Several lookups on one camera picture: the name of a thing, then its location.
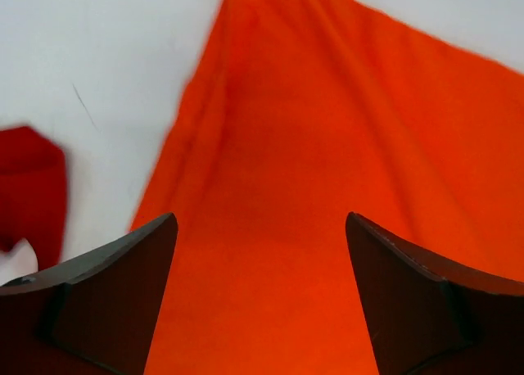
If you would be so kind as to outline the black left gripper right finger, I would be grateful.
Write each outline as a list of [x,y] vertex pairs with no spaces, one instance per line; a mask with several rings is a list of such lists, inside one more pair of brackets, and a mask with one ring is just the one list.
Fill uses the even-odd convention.
[[350,213],[346,237],[381,374],[521,374],[523,285]]

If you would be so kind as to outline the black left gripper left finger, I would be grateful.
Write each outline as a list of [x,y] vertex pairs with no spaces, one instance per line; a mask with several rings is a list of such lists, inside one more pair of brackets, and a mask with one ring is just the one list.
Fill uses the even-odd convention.
[[165,214],[1,287],[3,374],[142,374],[174,256]]

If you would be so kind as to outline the orange t shirt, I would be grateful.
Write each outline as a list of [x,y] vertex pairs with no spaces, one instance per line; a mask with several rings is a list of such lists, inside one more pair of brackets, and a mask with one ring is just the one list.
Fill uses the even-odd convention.
[[523,277],[523,77],[354,0],[223,0],[134,223],[173,213],[149,374],[374,374],[357,212]]

